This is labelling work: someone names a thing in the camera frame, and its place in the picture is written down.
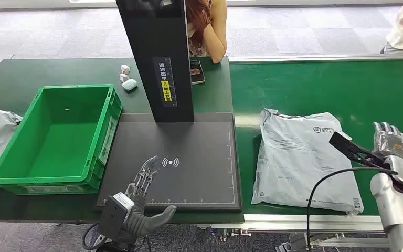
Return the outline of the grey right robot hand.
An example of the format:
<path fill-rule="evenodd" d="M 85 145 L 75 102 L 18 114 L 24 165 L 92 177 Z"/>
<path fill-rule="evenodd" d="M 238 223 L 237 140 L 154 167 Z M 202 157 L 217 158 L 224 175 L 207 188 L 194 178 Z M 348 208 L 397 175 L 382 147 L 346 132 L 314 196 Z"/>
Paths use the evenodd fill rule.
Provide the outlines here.
<path fill-rule="evenodd" d="M 394 155 L 403 158 L 403 133 L 387 122 L 373 122 L 374 152 L 382 156 Z"/>

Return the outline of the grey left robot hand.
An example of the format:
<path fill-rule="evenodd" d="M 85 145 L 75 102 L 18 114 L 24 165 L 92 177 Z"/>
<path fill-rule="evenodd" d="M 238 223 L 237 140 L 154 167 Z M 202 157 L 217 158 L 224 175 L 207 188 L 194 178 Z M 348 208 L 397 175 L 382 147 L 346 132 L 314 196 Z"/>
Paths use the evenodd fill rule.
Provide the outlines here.
<path fill-rule="evenodd" d="M 156 155 L 147 159 L 125 191 L 125 195 L 134 203 L 134 206 L 125 219 L 124 226 L 127 232 L 135 238 L 148 235 L 168 223 L 177 210 L 176 206 L 169 205 L 159 214 L 150 217 L 144 215 L 147 190 L 158 172 L 155 168 L 157 160 Z"/>

